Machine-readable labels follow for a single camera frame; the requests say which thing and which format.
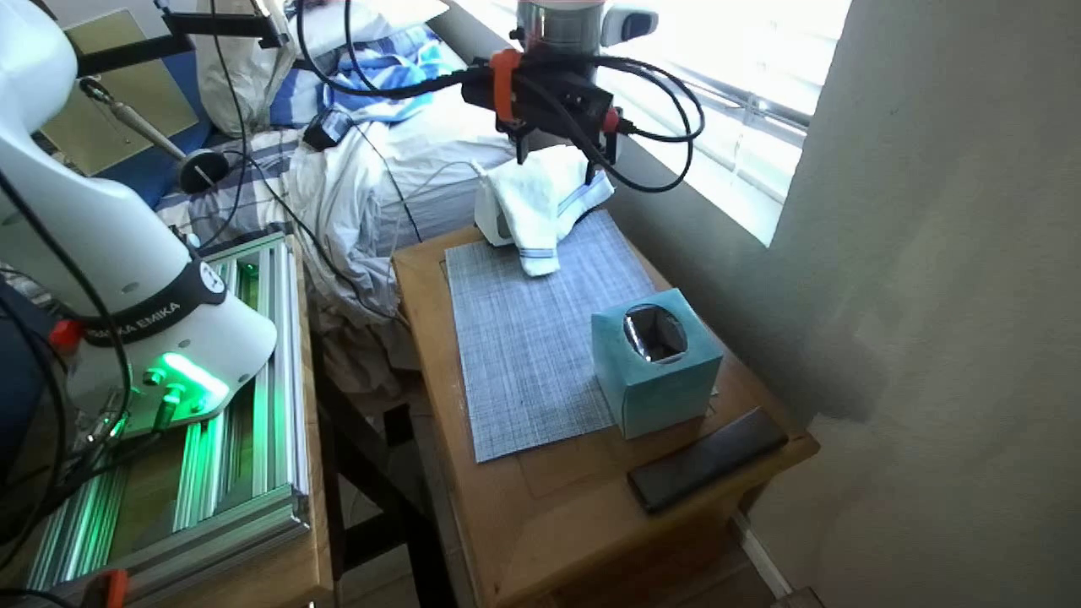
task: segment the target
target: black remote control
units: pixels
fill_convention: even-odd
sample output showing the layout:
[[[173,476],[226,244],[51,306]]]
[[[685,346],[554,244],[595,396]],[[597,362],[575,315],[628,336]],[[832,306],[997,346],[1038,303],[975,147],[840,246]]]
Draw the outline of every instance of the black remote control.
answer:
[[[653,458],[628,471],[644,514],[658,514],[715,476],[740,470],[742,462],[776,448],[782,433],[760,410],[740,416],[729,424],[713,428],[698,443]]]

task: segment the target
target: blue placemat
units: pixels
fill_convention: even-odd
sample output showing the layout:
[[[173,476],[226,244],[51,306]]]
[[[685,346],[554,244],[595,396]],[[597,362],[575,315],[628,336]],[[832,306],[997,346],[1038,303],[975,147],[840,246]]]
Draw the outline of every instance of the blue placemat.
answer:
[[[531,281],[513,250],[445,250],[477,462],[610,424],[595,384],[592,315],[654,290],[603,209]]]

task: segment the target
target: tissue box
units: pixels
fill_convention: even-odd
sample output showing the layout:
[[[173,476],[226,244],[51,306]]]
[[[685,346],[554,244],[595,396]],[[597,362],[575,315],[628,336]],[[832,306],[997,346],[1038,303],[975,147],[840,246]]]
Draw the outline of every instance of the tissue box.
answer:
[[[682,290],[592,317],[595,374],[626,437],[644,437],[709,410],[720,342]]]

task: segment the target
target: floor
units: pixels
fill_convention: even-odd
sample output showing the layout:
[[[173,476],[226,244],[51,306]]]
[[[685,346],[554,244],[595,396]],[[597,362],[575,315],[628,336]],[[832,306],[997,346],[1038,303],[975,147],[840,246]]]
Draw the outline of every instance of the floor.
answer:
[[[423,470],[418,462],[430,458],[430,421],[412,419],[415,443],[396,448],[398,470]],[[442,478],[423,478],[432,493],[435,514],[450,518]],[[368,521],[378,505],[361,497],[354,487],[340,478],[340,514],[343,522]],[[454,541],[445,541],[450,577],[454,585],[460,608],[468,608],[465,571],[454,562]],[[628,556],[626,564],[610,566],[610,581],[584,581],[568,586],[557,605],[568,608],[776,608],[770,586],[760,581],[755,566],[740,550],[734,531],[690,531],[673,538],[666,547],[653,550],[648,556]],[[337,581],[331,600],[337,608],[363,605],[363,608],[418,608],[412,586],[412,566],[406,547],[396,547]]]

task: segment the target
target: white cloth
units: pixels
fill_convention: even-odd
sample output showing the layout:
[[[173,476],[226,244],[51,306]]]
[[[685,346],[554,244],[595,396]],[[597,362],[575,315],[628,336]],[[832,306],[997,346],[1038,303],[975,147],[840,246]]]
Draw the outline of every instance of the white cloth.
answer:
[[[472,218],[487,244],[515,246],[528,278],[561,271],[557,244],[575,222],[610,199],[608,171],[595,170],[569,145],[531,152],[522,164],[504,161],[481,174]]]

